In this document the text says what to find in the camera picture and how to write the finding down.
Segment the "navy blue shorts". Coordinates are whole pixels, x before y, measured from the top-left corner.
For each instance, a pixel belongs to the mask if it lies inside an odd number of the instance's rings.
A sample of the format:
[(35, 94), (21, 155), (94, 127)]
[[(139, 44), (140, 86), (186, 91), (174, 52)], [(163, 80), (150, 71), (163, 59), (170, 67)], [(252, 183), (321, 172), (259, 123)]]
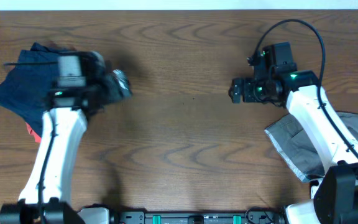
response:
[(58, 56), (67, 49), (53, 49), (34, 43), (22, 50), (12, 70), (0, 84), (0, 106), (19, 115), (41, 136), (42, 116), (52, 108), (81, 109), (85, 113), (85, 87), (57, 87)]

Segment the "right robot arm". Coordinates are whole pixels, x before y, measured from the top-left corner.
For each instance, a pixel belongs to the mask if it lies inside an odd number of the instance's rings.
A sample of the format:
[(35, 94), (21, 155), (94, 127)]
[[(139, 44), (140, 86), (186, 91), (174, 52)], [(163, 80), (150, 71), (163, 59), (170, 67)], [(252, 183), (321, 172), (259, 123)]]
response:
[(311, 70), (235, 78), (234, 103), (280, 103), (316, 149), (325, 175), (314, 197), (285, 208), (286, 223), (358, 223), (358, 141), (330, 105)]

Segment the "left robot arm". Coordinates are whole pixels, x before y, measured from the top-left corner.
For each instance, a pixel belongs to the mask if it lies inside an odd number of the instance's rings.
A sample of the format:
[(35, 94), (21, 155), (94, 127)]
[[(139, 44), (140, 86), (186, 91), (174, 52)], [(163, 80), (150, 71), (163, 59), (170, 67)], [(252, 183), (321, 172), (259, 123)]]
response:
[(0, 223), (115, 223), (104, 205), (76, 211), (71, 207), (71, 180), (89, 117), (104, 105), (131, 97), (126, 74), (105, 68), (61, 70), (47, 92), (37, 157), (17, 203), (0, 209)]

